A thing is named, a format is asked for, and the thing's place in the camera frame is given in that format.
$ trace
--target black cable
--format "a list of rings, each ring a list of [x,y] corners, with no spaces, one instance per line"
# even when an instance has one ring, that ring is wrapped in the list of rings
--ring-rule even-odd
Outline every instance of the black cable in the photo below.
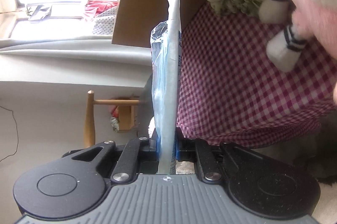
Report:
[[[4,109],[4,110],[7,110],[7,111],[9,111],[9,112],[12,112],[12,116],[13,116],[13,119],[14,119],[14,122],[15,122],[15,127],[16,127],[16,137],[17,137],[17,143],[16,143],[16,149],[15,149],[15,152],[14,152],[13,154],[9,154],[8,156],[6,156],[6,157],[4,157],[3,159],[1,159],[1,160],[0,160],[0,162],[1,162],[1,161],[5,160],[6,158],[12,157],[13,155],[15,155],[15,154],[17,153],[17,148],[19,147],[19,131],[17,130],[17,122],[16,122],[16,119],[15,119],[15,117],[14,117],[14,112],[13,112],[13,110],[7,109],[7,108],[2,107],[2,106],[0,106],[0,108],[2,108],[2,109]]]

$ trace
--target plush animal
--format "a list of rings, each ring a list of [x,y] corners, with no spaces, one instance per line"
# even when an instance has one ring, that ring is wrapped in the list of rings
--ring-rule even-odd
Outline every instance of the plush animal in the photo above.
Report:
[[[285,23],[290,0],[264,0],[259,16],[264,23]],[[267,56],[283,72],[294,69],[307,40],[316,37],[337,59],[337,0],[291,0],[291,24],[267,45]],[[334,91],[337,100],[337,88]]]

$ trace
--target white wall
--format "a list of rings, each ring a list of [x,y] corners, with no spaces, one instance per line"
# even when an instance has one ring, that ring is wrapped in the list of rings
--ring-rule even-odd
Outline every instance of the white wall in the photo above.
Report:
[[[1,224],[20,217],[12,187],[23,172],[83,147],[86,93],[91,89],[97,99],[141,92],[136,87],[0,82],[0,105],[14,110],[19,130],[17,154],[0,163]],[[125,144],[135,137],[134,133],[112,132],[107,106],[95,106],[94,113],[97,143],[115,140]],[[10,112],[0,109],[0,158],[13,153],[15,147],[15,123]]]

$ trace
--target polka dot fabric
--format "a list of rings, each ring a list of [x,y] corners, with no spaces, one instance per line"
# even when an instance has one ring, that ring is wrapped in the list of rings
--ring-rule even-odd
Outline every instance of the polka dot fabric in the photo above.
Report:
[[[100,13],[93,19],[94,35],[111,35],[115,28],[118,6],[112,7]]]
[[[183,32],[177,123],[186,137],[262,147],[312,132],[336,108],[337,61],[317,41],[290,73],[269,61],[267,42],[282,28],[199,10]]]

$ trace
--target wooden rod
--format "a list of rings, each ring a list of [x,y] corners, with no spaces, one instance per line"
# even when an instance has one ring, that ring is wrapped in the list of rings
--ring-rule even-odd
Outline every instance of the wooden rod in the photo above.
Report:
[[[116,105],[116,106],[135,106],[139,104],[139,100],[127,99],[98,99],[93,101],[95,105]]]
[[[84,147],[95,145],[94,91],[88,91],[87,109],[84,121]]]

